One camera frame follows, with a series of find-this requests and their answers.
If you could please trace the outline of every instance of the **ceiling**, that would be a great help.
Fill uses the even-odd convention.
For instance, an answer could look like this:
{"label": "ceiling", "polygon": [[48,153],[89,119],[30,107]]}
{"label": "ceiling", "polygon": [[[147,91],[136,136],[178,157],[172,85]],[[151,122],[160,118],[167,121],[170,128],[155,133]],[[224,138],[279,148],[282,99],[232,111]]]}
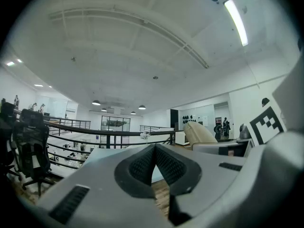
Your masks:
{"label": "ceiling", "polygon": [[140,113],[144,104],[144,113],[152,112],[161,108],[155,101],[164,89],[275,44],[281,12],[270,0],[233,0],[245,47],[224,1],[36,0],[12,30],[1,61],[20,58],[22,65],[8,68],[20,79],[33,85],[41,78],[93,111],[116,106]]}

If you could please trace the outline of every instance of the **desk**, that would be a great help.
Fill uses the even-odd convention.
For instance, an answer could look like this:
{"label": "desk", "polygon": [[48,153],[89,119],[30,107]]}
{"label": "desk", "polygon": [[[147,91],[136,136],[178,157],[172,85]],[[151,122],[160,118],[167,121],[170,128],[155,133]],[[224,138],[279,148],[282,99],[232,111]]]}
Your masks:
{"label": "desk", "polygon": [[[105,158],[105,157],[108,157],[111,155],[119,154],[123,151],[129,151],[129,150],[130,149],[128,149],[128,148],[126,148],[126,149],[94,149],[83,165],[86,165],[90,162],[95,162],[97,160],[100,160],[102,158]],[[155,166],[153,174],[152,174],[152,183],[160,181],[162,179],[163,179],[163,177],[162,177],[160,170],[157,168],[157,166]]]}

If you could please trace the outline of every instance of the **beige chair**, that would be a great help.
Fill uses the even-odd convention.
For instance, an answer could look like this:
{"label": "beige chair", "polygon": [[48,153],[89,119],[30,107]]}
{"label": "beige chair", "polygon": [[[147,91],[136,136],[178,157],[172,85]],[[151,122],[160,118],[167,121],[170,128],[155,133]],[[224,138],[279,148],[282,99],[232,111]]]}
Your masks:
{"label": "beige chair", "polygon": [[207,128],[197,122],[187,122],[184,127],[186,137],[192,146],[195,143],[217,143]]}

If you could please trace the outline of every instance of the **black office chair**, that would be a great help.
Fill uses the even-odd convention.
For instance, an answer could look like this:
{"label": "black office chair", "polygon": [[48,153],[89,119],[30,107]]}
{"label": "black office chair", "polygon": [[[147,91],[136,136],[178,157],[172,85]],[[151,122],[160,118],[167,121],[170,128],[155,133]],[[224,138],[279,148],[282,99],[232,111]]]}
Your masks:
{"label": "black office chair", "polygon": [[22,188],[25,190],[26,186],[37,183],[40,197],[41,183],[54,184],[45,179],[50,169],[47,150],[49,128],[44,125],[42,114],[26,109],[21,112],[19,121],[13,129],[13,140],[19,152],[20,170],[26,178],[33,179],[24,183]]}
{"label": "black office chair", "polygon": [[14,118],[14,105],[4,102],[1,105],[0,112],[0,167],[1,173],[7,176],[12,174],[18,176],[19,181],[21,177],[19,174],[13,172],[11,169],[15,165],[11,165],[14,161],[14,152],[9,147],[10,138],[12,135],[12,126],[16,119]]}

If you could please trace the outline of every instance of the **fluorescent light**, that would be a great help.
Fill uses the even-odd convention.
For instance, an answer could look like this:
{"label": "fluorescent light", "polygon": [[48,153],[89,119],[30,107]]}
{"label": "fluorescent light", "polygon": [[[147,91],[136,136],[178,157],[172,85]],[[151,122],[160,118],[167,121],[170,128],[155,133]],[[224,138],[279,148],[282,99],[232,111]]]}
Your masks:
{"label": "fluorescent light", "polygon": [[140,110],[145,110],[146,107],[145,107],[144,105],[140,105],[140,106],[138,107],[138,109],[140,109]]}
{"label": "fluorescent light", "polygon": [[234,4],[233,0],[228,0],[228,1],[224,2],[224,5],[227,8],[228,12],[230,13],[230,15],[238,29],[237,31],[238,31],[239,37],[241,38],[242,45],[243,46],[248,45],[248,39],[247,39],[245,27],[244,27],[243,21],[241,19],[241,16],[238,12],[236,5]]}
{"label": "fluorescent light", "polygon": [[100,102],[97,101],[97,100],[94,100],[94,101],[92,102],[92,104],[94,104],[94,105],[100,105]]}

